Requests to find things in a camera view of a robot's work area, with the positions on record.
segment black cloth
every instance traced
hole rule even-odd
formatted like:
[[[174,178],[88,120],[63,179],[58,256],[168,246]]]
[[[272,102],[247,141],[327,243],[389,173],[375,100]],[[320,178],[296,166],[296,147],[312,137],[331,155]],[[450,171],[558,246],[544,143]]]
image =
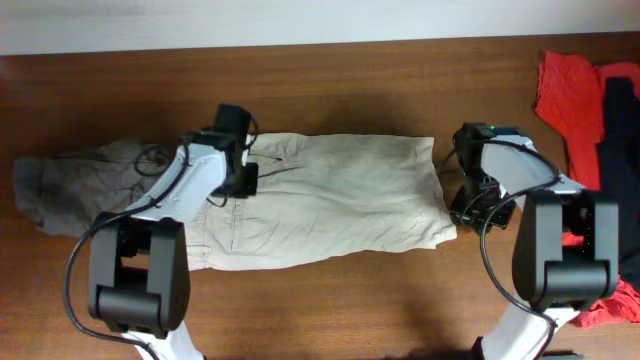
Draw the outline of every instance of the black cloth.
[[[610,78],[605,90],[600,180],[619,204],[620,276],[640,289],[640,102],[629,79]]]

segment gray garment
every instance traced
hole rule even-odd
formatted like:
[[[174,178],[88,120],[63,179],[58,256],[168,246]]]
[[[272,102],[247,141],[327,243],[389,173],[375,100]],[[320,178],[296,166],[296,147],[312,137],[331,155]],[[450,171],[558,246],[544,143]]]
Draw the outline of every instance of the gray garment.
[[[144,195],[157,177],[139,175],[135,157],[145,149],[126,138],[89,151],[13,163],[17,208],[49,235],[80,236],[103,211],[119,212]],[[144,157],[143,171],[157,172],[168,159]]]

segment black cable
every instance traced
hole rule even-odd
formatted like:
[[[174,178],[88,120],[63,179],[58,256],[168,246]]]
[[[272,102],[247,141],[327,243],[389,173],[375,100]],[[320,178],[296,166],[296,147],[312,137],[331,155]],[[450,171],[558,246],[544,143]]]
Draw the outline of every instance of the black cable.
[[[251,139],[251,142],[242,147],[243,150],[250,149],[253,144],[256,143],[256,140],[258,140],[258,134],[260,134],[260,127],[258,127],[258,121],[256,120],[256,118],[251,116],[251,122],[253,123],[253,132],[255,133],[255,135],[253,136],[253,139]]]
[[[453,156],[453,154],[456,153],[456,151],[458,151],[458,149],[456,149],[456,148],[454,148],[453,150],[449,151],[449,153],[447,154],[447,157],[445,157],[444,160],[442,160],[440,162],[440,164],[438,164],[438,166],[436,166],[436,175],[440,175],[440,174],[444,174],[445,172],[449,172],[449,170],[443,171],[442,168],[445,165],[447,165],[447,163],[449,162],[449,159],[451,159],[451,157]]]
[[[98,232],[102,228],[106,227],[107,225],[113,224],[113,223],[115,223],[117,221],[120,221],[122,219],[125,219],[125,218],[127,218],[127,217],[129,217],[131,215],[134,215],[134,214],[137,214],[137,213],[140,213],[140,212],[143,212],[143,211],[146,211],[148,209],[153,208],[154,206],[158,205],[160,203],[160,201],[162,201],[165,197],[167,197],[167,195],[169,195],[169,193],[176,187],[176,185],[178,185],[178,183],[182,179],[182,176],[184,175],[184,173],[187,171],[187,168],[189,167],[189,146],[187,144],[182,144],[182,146],[184,147],[184,159],[183,159],[183,163],[182,163],[182,168],[180,169],[180,172],[178,173],[176,178],[171,182],[171,184],[169,184],[169,186],[157,198],[151,199],[151,201],[149,201],[149,203],[147,203],[146,205],[142,205],[142,206],[140,206],[138,208],[131,209],[131,210],[126,210],[126,211],[123,211],[121,213],[115,214],[115,215],[111,216],[110,218],[108,218],[108,219],[106,219],[106,220],[104,220],[102,222],[99,222],[97,224],[94,223],[82,235],[82,237],[80,237],[80,240],[78,241],[76,246],[71,251],[71,255],[69,256],[69,260],[67,261],[67,268],[66,268],[65,274],[64,274],[64,307],[67,310],[67,314],[69,315],[69,319],[71,320],[71,323],[73,323],[73,325],[80,332],[82,332],[83,334],[89,335],[89,336],[93,336],[93,337],[98,338],[98,339],[102,339],[102,340],[108,340],[108,341],[118,342],[118,343],[122,343],[122,344],[140,346],[147,353],[149,353],[149,355],[154,360],[159,360],[159,358],[155,354],[155,352],[151,349],[151,345],[150,344],[145,343],[143,341],[139,341],[139,340],[126,339],[126,338],[119,337],[119,336],[113,336],[113,335],[99,333],[99,332],[96,332],[94,330],[88,329],[87,327],[82,325],[82,323],[80,323],[80,321],[76,317],[75,312],[73,311],[73,307],[71,306],[71,296],[70,296],[70,291],[69,291],[70,282],[71,282],[71,270],[73,269],[73,263],[75,262],[76,257],[78,256],[78,253],[80,252],[80,249],[82,248],[82,246],[90,238],[92,238],[96,234],[96,232]]]
[[[211,197],[207,197],[207,202],[208,202],[209,204],[211,204],[211,205],[215,206],[215,207],[220,207],[220,208],[222,208],[222,207],[224,207],[225,205],[227,205],[227,200],[228,200],[228,199],[229,199],[229,197],[227,196],[227,194],[224,194],[224,199],[222,200],[222,204],[220,204],[220,205],[218,205],[218,204],[214,203],[214,202],[211,200]]]
[[[148,155],[151,151],[156,149],[163,149],[163,146],[162,145],[149,146],[146,149],[140,151],[138,155],[136,155],[135,159],[133,160],[133,170],[135,170],[135,172],[137,172],[140,176],[145,176],[145,177],[160,176],[164,173],[165,170],[167,170],[168,166],[165,166],[162,170],[159,170],[156,172],[146,172],[140,169],[139,165],[142,158]]]
[[[517,145],[508,141],[501,141],[501,140],[480,140],[478,141],[480,143],[483,144],[495,144],[495,145],[503,145],[503,146],[508,146],[508,147],[512,147],[515,148],[519,151],[525,152],[527,154],[530,154],[531,156],[539,159],[540,161],[542,161],[543,163],[545,163],[545,165],[547,165],[549,167],[549,169],[553,172],[553,179],[540,184],[540,185],[536,185],[536,186],[532,186],[528,189],[524,189],[524,190],[520,190],[514,194],[505,196],[498,204],[496,204],[495,206],[492,207],[491,211],[489,212],[489,215],[487,216],[487,218],[485,219],[483,225],[482,225],[482,230],[480,231],[480,254],[482,255],[482,262],[484,263],[484,267],[487,271],[487,274],[489,275],[489,278],[491,279],[491,282],[493,283],[493,285],[498,289],[498,291],[500,292],[500,294],[502,294],[502,296],[507,299],[511,304],[513,304],[515,307],[517,307],[518,309],[534,315],[534,316],[538,316],[540,318],[542,318],[543,320],[545,320],[548,324],[549,324],[549,333],[547,335],[547,339],[545,340],[544,344],[542,345],[542,347],[540,348],[540,350],[538,351],[538,353],[536,354],[536,356],[534,357],[534,359],[538,359],[540,358],[545,350],[547,349],[547,347],[549,346],[549,344],[551,343],[551,341],[553,340],[553,336],[555,334],[556,329],[558,328],[558,324],[555,322],[555,320],[553,320],[553,318],[551,318],[550,316],[544,314],[543,312],[537,312],[533,309],[531,309],[530,307],[528,307],[527,305],[521,303],[520,301],[518,301],[516,298],[514,298],[511,294],[509,294],[509,292],[502,286],[502,284],[500,284],[500,281],[498,280],[495,272],[493,271],[493,268],[491,267],[491,262],[489,261],[489,256],[487,254],[487,228],[489,226],[489,221],[491,221],[491,219],[493,218],[493,216],[496,214],[496,212],[503,207],[504,205],[510,203],[511,201],[515,200],[516,198],[522,196],[522,195],[526,195],[530,192],[534,192],[534,191],[538,191],[538,190],[544,190],[547,189],[551,186],[554,186],[555,184],[560,182],[560,171],[558,170],[558,168],[556,168],[555,165],[553,165],[553,163],[551,163],[549,160],[547,160],[547,158],[545,158],[544,156],[540,155],[538,152],[529,149],[528,147],[524,146],[524,145]]]
[[[476,201],[478,201],[478,199],[480,199],[481,197],[483,197],[484,195],[488,194],[489,191],[491,189],[487,189],[484,192],[478,194],[476,197],[474,197],[473,199],[471,199],[471,201],[469,201],[469,203],[467,204],[467,206],[464,208],[464,211],[462,212],[462,214],[460,214],[460,222],[463,225],[468,225],[468,223],[464,220],[464,217],[467,214],[467,211],[469,211],[469,209],[471,208],[471,205],[473,205],[473,203],[475,203]]]

